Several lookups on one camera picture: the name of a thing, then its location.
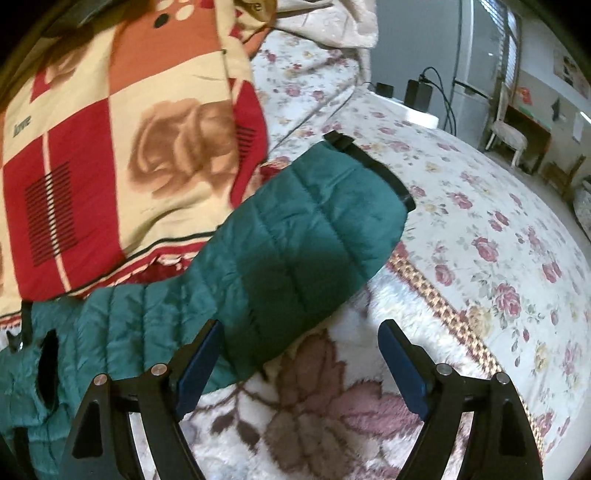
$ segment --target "wooden chair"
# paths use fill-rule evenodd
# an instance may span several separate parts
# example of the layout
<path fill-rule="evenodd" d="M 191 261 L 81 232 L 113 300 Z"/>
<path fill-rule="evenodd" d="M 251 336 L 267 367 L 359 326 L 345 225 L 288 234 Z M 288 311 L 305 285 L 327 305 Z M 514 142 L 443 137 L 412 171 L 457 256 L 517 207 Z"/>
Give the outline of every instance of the wooden chair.
<path fill-rule="evenodd" d="M 587 160 L 585 155 L 581 155 L 579 158 L 577 158 L 573 167 L 568 173 L 562 170 L 562 168 L 560 168 L 554 162 L 547 163 L 542 169 L 542 178 L 544 179 L 544 183 L 547 184 L 549 181 L 552 182 L 556 186 L 562 198 L 564 198 L 566 193 L 569 191 L 570 184 L 572 183 L 577 170 L 581 168 L 581 165 L 585 160 Z"/>
<path fill-rule="evenodd" d="M 496 121 L 491 126 L 492 135 L 486 144 L 485 150 L 489 150 L 495 141 L 495 138 L 498 137 L 504 144 L 509 145 L 515 150 L 515 155 L 513 155 L 513 161 L 511 162 L 511 167 L 515 168 L 518 165 L 523 152 L 527 148 L 527 138 L 519 130 L 504 122 L 510 99 L 511 91 L 509 87 L 503 83 L 501 85 L 499 108 L 496 112 Z"/>

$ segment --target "desk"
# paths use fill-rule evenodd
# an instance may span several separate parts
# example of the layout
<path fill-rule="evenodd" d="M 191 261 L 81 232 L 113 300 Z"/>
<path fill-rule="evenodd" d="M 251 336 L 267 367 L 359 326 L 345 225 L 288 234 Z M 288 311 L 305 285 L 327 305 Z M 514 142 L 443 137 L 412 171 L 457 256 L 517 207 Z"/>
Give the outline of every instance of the desk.
<path fill-rule="evenodd" d="M 532 169 L 529 169 L 525 165 L 520 167 L 530 175 L 535 174 L 540 169 L 540 165 L 544 161 L 544 156 L 550 149 L 552 133 L 549 127 L 536 120 L 524 107 L 513 105 L 509 105 L 507 108 L 505 123 L 515 127 L 526 136 L 528 150 L 530 146 L 536 145 L 535 149 L 540 151 Z"/>

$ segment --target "blue gripper pad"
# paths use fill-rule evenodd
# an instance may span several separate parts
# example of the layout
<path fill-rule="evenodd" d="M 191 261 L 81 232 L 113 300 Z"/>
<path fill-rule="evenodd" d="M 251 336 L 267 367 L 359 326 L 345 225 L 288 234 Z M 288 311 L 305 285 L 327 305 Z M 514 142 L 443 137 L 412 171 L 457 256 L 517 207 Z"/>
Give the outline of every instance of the blue gripper pad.
<path fill-rule="evenodd" d="M 182 419 L 197 406 L 217 358 L 222 352 L 223 338 L 222 322 L 210 320 L 203 326 L 194 342 L 183 347 L 184 349 L 197 346 L 197 349 L 194 355 L 187 359 L 186 368 L 173 385 L 177 394 L 175 411 L 178 419 Z"/>
<path fill-rule="evenodd" d="M 378 346 L 406 406 L 425 421 L 430 412 L 435 364 L 422 347 L 410 343 L 393 320 L 379 326 Z"/>

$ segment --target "poster on wall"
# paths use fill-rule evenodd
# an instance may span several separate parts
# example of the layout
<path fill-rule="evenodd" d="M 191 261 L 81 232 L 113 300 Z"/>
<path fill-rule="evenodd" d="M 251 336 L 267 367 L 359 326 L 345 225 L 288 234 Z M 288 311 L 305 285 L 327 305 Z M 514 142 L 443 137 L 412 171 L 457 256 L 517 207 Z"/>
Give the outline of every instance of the poster on wall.
<path fill-rule="evenodd" d="M 589 84 L 583 73 L 581 73 L 573 59 L 558 50 L 554 51 L 554 74 L 585 98 L 589 98 Z"/>
<path fill-rule="evenodd" d="M 532 101 L 531 101 L 531 92 L 530 89 L 527 87 L 519 87 L 517 89 L 517 95 L 519 95 L 519 98 L 521 99 L 521 102 L 526 104 L 526 105 L 533 105 Z"/>

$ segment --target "small black box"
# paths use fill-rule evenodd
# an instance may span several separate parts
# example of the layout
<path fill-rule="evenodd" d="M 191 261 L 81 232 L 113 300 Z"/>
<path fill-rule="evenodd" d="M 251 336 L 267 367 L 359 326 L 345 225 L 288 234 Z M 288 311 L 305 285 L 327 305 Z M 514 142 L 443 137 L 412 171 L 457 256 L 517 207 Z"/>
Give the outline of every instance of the small black box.
<path fill-rule="evenodd" d="M 394 96 L 394 87 L 387 83 L 378 82 L 375 84 L 375 93 L 382 97 L 392 98 Z"/>
<path fill-rule="evenodd" d="M 433 87 L 431 85 L 418 80 L 409 80 L 404 95 L 404 105 L 419 112 L 426 112 L 429 110 L 432 93 Z"/>

